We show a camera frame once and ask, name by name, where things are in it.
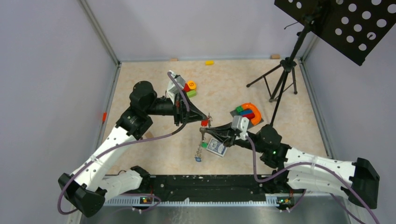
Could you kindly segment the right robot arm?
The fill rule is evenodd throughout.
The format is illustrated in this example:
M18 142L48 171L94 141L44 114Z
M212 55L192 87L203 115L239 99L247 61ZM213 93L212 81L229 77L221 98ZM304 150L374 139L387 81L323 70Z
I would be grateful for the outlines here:
M227 147L236 145L260 153L265 165L276 172L283 170L274 178L279 192L320 191L341 196L360 207L377 208L380 176L367 159L340 161L309 154L282 143L281 135L271 125L263 126L257 133L242 132L231 124L202 127L200 132Z

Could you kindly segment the perforated metal keyring plate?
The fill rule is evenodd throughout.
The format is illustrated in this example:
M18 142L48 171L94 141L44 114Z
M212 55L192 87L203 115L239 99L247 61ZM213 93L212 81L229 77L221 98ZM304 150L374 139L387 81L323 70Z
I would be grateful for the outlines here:
M201 157L202 158L203 147L201 147L201 143L205 141L205 133L201 129L202 128L205 129L207 127L211 127L212 117L211 117L210 113L208 114L208 120L209 120L209 125L208 126L206 126L206 127L201 126L200 127L199 131L201 133L201 139L200 139L200 143L198 145L198 148L197 148L197 151L196 151L196 154L195 154L194 157Z

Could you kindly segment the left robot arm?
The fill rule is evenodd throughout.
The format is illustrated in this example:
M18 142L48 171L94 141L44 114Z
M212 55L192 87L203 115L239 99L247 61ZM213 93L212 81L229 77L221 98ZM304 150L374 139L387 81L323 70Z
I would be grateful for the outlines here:
M69 201L74 211L92 217L106 201L116 196L130 190L146 192L150 181L146 178L147 172L139 166L109 179L106 174L129 146L145 141L143 135L152 126L153 115L172 116L178 131L188 123L207 119L190 101L184 86L182 82L170 81L167 96L158 97L149 81L135 84L129 107L104 142L79 168L59 177L60 199Z

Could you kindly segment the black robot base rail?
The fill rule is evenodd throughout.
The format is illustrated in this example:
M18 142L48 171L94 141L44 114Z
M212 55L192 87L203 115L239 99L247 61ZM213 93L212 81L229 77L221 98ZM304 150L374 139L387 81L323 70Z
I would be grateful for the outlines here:
M153 194L162 202L258 202L280 193L272 182L258 183L253 175L156 175L144 178L129 193Z

